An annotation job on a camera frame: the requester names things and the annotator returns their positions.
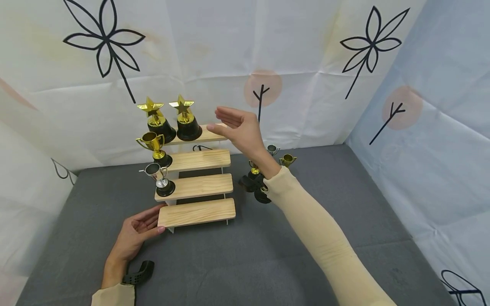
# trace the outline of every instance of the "shelf tier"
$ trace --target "shelf tier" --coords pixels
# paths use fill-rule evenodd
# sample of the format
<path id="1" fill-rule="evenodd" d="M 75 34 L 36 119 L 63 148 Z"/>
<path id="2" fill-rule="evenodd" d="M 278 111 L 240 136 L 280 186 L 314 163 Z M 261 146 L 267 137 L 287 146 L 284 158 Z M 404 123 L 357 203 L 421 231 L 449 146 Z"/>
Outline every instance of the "shelf tier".
<path id="1" fill-rule="evenodd" d="M 176 179 L 173 182 L 175 183 L 175 191 L 166 197 L 159 196 L 155 192 L 155 201 L 195 198 L 233 191 L 233 180 L 230 173 Z"/>
<path id="2" fill-rule="evenodd" d="M 180 204 L 162 207 L 158 216 L 158 226 L 178 227 L 229 220 L 235 216 L 235 201 L 231 198 Z"/>
<path id="3" fill-rule="evenodd" d="M 215 133 L 211 133 L 210 131 L 208 131 L 208 129 L 206 128 L 206 124 L 200 125 L 200 127 L 202 128 L 202 135 L 198 139 L 193 140 L 193 141 L 183 141 L 183 140 L 179 139 L 179 137 L 175 137 L 171 142 L 166 143 L 165 146 L 176 145 L 176 144 L 186 144 L 186 143 L 200 143 L 200 142 L 226 140 L 225 137 L 220 136 L 220 135 L 216 135 Z"/>
<path id="4" fill-rule="evenodd" d="M 171 156 L 173 162 L 168 168 L 169 172 L 223 168 L 231 165 L 230 151 L 228 150 L 175 153 Z"/>

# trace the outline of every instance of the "wood grain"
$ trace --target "wood grain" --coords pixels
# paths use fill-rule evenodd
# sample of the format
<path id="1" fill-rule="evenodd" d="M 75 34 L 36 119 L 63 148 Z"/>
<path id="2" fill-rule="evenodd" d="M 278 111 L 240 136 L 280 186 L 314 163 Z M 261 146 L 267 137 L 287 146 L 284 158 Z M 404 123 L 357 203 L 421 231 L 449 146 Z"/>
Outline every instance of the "wood grain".
<path id="1" fill-rule="evenodd" d="M 158 226 L 177 227 L 206 222 L 233 219 L 236 216 L 235 201 L 214 201 L 165 206 L 160 209 Z"/>
<path id="2" fill-rule="evenodd" d="M 176 153 L 171 154 L 171 156 L 173 162 L 169 166 L 169 172 L 221 168 L 231 165 L 230 151 L 228 150 Z"/>
<path id="3" fill-rule="evenodd" d="M 166 143 L 165 146 L 166 145 L 175 145 L 175 144 L 185 144 L 185 143 L 199 143 L 199 142 L 226 140 L 225 137 L 220 136 L 220 135 L 216 135 L 215 133 L 211 133 L 210 131 L 208 131 L 208 129 L 206 128 L 206 125 L 207 124 L 200 126 L 202 128 L 202 135 L 198 139 L 193 140 L 193 141 L 183 141 L 183 140 L 179 139 L 179 137 L 175 137 L 171 142 Z M 226 124 L 224 124 L 224 123 L 219 123 L 218 125 L 222 125 L 222 126 L 226 127 Z"/>
<path id="4" fill-rule="evenodd" d="M 233 191 L 233 180 L 230 173 L 176 179 L 173 182 L 175 191 L 167 197 L 161 197 L 155 191 L 155 201 L 195 198 Z"/>

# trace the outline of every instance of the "beige sleeve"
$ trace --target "beige sleeve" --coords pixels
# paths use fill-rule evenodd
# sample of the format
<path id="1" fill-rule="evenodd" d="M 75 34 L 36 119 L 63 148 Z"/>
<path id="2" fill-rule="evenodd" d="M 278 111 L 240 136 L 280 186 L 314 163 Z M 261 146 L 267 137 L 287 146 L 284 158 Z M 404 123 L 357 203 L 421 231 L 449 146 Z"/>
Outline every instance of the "beige sleeve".
<path id="1" fill-rule="evenodd" d="M 361 263 L 334 218 L 286 167 L 264 183 L 269 188 L 267 196 L 323 270 L 341 306 L 395 305 Z"/>
<path id="2" fill-rule="evenodd" d="M 119 283 L 92 296 L 92 306 L 134 306 L 134 286 Z"/>

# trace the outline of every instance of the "gold star trophy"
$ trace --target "gold star trophy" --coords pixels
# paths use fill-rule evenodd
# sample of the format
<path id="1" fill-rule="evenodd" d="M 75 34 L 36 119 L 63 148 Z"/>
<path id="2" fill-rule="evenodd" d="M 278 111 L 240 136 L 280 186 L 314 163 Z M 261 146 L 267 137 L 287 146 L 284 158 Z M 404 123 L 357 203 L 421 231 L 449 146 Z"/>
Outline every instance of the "gold star trophy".
<path id="1" fill-rule="evenodd" d="M 183 141 L 198 139 L 202 134 L 202 128 L 189 109 L 194 104 L 194 101 L 186 101 L 179 94 L 179 99 L 169 104 L 177 109 L 177 137 Z"/>
<path id="2" fill-rule="evenodd" d="M 140 104 L 137 106 L 147 114 L 148 130 L 156 133 L 157 135 L 163 135 L 163 137 L 158 140 L 161 145 L 169 143 L 175 138 L 175 129 L 170 126 L 169 122 L 160 111 L 163 103 L 153 103 L 153 101 L 147 97 L 147 102 L 145 104 Z"/>

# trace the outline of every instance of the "right hand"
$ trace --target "right hand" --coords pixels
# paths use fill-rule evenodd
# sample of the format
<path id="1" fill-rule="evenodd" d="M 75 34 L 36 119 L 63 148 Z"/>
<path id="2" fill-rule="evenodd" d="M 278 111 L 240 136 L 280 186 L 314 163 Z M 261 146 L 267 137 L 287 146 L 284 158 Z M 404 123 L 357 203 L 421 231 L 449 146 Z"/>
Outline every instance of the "right hand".
<path id="1" fill-rule="evenodd" d="M 254 113 L 219 106 L 215 114 L 217 119 L 230 128 L 208 124 L 208 131 L 231 140 L 237 149 L 254 162 L 264 153 L 268 154 L 260 134 L 259 121 Z"/>

